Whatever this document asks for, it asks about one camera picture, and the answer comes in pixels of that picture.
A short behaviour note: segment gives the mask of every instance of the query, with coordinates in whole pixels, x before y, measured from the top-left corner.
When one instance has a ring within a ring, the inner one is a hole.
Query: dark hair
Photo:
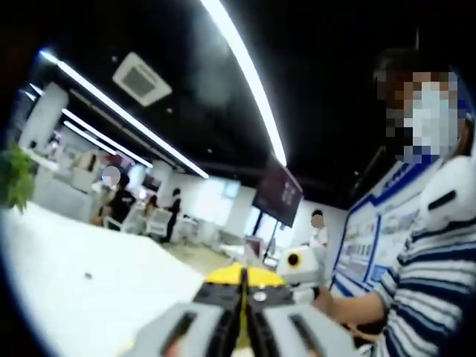
[[[412,82],[413,73],[430,72],[431,80],[448,80],[449,63],[438,54],[424,54],[415,48],[390,48],[377,56],[373,77],[377,82],[386,83],[383,91],[396,90],[403,82]]]
[[[119,182],[118,182],[118,186],[126,188],[127,185],[129,184],[129,181],[130,181],[129,176],[125,173],[121,173],[120,178],[119,178]]]
[[[322,217],[324,217],[324,215],[322,214],[322,210],[314,210],[314,212],[312,212],[311,217],[313,217],[313,216],[322,216]]]

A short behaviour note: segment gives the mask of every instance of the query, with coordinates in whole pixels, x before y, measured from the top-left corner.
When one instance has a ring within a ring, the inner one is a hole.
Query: white headphones
[[[473,131],[475,119],[472,120]],[[419,197],[419,214],[430,231],[450,222],[476,217],[476,140],[472,133],[470,156],[457,156],[446,162],[430,179]]]

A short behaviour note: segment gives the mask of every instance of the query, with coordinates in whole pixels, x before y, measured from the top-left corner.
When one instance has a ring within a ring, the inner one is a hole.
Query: face mask
[[[423,82],[421,90],[413,92],[412,107],[404,126],[411,129],[412,146],[404,147],[401,161],[421,164],[446,156],[457,143],[458,110],[455,81],[448,89],[438,82]]]

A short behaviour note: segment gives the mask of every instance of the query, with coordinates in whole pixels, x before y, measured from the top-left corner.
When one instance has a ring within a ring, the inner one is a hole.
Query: wall-mounted monitor
[[[144,180],[142,181],[142,186],[148,190],[157,192],[158,189],[161,187],[162,181],[152,177],[151,175],[146,175]]]

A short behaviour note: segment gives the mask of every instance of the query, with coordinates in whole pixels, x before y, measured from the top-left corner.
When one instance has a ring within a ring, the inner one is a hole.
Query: black shirt
[[[168,208],[168,211],[172,213],[172,217],[177,216],[180,212],[181,199],[177,198],[173,202],[172,206]]]
[[[111,218],[122,223],[134,203],[135,198],[128,190],[118,190],[109,203],[109,207],[112,210]]]

